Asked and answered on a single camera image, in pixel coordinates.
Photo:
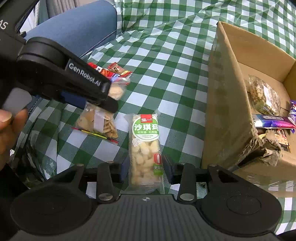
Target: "checkered tablecloth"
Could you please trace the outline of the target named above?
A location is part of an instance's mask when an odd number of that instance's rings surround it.
[[[27,149],[31,165],[46,179],[77,163],[96,167],[102,161],[124,158],[128,153],[124,116],[156,109],[161,112],[162,153],[198,167],[205,132],[207,63],[219,20],[262,36],[295,57],[296,12],[288,1],[118,0],[115,4],[117,38],[95,49],[88,61],[101,67],[118,62],[133,71],[114,115],[119,144],[73,131],[82,110],[42,100],[18,147]],[[176,195],[178,185],[164,179],[166,193]],[[118,193],[126,186],[117,186]],[[206,194],[202,186],[197,189],[199,197]],[[283,216],[277,233],[296,228],[295,199],[279,200]]]

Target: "fingernail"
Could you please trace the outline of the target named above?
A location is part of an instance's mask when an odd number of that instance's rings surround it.
[[[6,122],[12,117],[12,113],[5,111],[5,110],[0,110],[0,122]]]

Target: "purple snack wrapper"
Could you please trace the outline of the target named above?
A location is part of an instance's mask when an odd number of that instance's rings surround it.
[[[290,100],[291,108],[288,115],[288,119],[292,122],[293,125],[295,125],[296,122],[296,101]]]
[[[256,128],[296,129],[296,126],[287,117],[256,114],[253,114],[252,117]]]

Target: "red logo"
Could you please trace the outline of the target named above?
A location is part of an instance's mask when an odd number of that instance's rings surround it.
[[[158,165],[161,165],[162,162],[161,162],[161,155],[159,153],[155,153],[154,154],[154,162]]]
[[[146,114],[142,114],[141,115],[141,123],[152,123],[152,115],[146,115]]]

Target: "human hand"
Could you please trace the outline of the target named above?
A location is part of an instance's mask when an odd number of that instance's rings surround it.
[[[0,110],[0,170],[9,160],[9,151],[24,128],[28,117],[26,109],[21,110],[14,118],[5,110]]]

